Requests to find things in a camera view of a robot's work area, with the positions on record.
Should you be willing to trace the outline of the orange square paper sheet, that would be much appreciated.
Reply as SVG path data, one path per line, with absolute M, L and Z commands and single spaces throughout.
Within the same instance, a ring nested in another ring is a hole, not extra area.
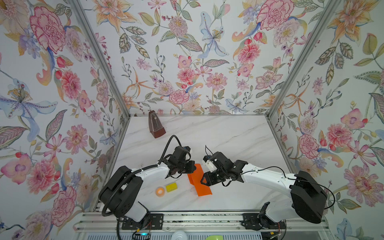
M 196 169 L 192 174 L 188 174 L 190 184 L 195 187 L 197 195 L 199 197 L 212 195 L 210 187 L 203 185 L 201 180 L 203 179 L 203 169 L 200 164 L 195 164 Z

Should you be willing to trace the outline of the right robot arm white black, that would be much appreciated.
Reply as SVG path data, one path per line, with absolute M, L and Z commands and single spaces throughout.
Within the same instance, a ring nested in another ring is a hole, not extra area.
M 264 203 L 257 216 L 251 218 L 250 222 L 258 230 L 269 229 L 274 224 L 294 218 L 312 224 L 321 223 L 327 194 L 309 173 L 278 173 L 275 166 L 263 169 L 242 160 L 232 162 L 221 152 L 204 156 L 203 162 L 209 169 L 201 179 L 201 184 L 205 186 L 224 184 L 225 181 L 240 182 L 256 184 L 287 196 L 285 200 Z

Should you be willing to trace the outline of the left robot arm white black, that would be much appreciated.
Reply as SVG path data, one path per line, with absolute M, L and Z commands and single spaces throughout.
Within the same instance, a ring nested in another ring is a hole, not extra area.
M 102 216 L 113 215 L 136 223 L 146 222 L 150 211 L 137 201 L 139 191 L 174 175 L 192 174 L 196 169 L 195 162 L 191 160 L 191 148 L 180 146 L 160 163 L 136 170 L 122 166 L 99 193 L 99 201 L 104 205 Z

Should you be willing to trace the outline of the yellow rectangular block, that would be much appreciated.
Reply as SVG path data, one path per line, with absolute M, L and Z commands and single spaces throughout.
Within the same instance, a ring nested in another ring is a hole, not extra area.
M 166 191 L 167 193 L 173 192 L 178 189 L 177 183 L 171 183 L 169 185 L 166 185 Z

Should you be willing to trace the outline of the orange tape roll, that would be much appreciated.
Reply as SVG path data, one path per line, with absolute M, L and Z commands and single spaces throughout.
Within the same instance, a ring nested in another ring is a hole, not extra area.
M 163 187 L 158 187 L 156 189 L 156 196 L 159 198 L 163 197 L 165 195 L 165 193 L 166 193 L 166 190 Z

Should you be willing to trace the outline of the brown wooden metronome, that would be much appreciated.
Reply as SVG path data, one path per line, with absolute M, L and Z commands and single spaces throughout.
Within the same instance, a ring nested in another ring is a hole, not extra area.
M 166 133 L 166 130 L 155 111 L 149 112 L 149 130 L 155 139 Z

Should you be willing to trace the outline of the green object at edge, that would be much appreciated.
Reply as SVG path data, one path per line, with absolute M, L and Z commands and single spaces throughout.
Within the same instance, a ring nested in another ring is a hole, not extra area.
M 224 237 L 222 235 L 211 235 L 206 237 L 205 240 L 224 240 Z

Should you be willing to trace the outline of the white round object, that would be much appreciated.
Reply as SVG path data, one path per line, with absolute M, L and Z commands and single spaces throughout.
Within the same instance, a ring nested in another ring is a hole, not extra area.
M 172 234 L 171 240 L 188 240 L 188 235 L 184 231 L 177 230 Z

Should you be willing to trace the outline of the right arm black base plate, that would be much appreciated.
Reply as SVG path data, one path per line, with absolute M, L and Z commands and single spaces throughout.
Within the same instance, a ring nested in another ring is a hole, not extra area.
M 273 222 L 264 215 L 260 217 L 258 213 L 246 213 L 242 214 L 242 217 L 241 225 L 246 230 L 283 230 L 287 227 L 285 221 Z

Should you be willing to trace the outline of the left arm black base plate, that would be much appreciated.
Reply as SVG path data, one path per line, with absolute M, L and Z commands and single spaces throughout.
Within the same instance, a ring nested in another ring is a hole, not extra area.
M 122 230 L 162 230 L 164 214 L 146 214 L 142 220 L 135 222 L 133 219 L 123 220 Z

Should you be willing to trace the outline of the aluminium front rail frame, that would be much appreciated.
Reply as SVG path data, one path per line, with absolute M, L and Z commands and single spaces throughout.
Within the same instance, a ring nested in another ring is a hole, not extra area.
M 172 212 L 154 211 L 153 214 L 163 215 L 159 220 L 151 220 L 146 230 L 151 232 L 171 232 L 183 230 L 185 232 L 250 232 L 246 226 L 243 215 L 255 215 L 256 212 L 241 211 L 197 211 L 197 212 Z M 80 221 L 74 225 L 76 233 L 86 232 L 112 232 L 116 231 L 117 219 L 114 216 L 103 217 L 99 212 L 85 213 Z M 328 232 L 326 221 L 320 224 L 312 224 L 299 218 L 282 221 L 280 224 L 272 224 L 269 228 L 261 228 L 262 232 L 268 231 L 287 232 Z

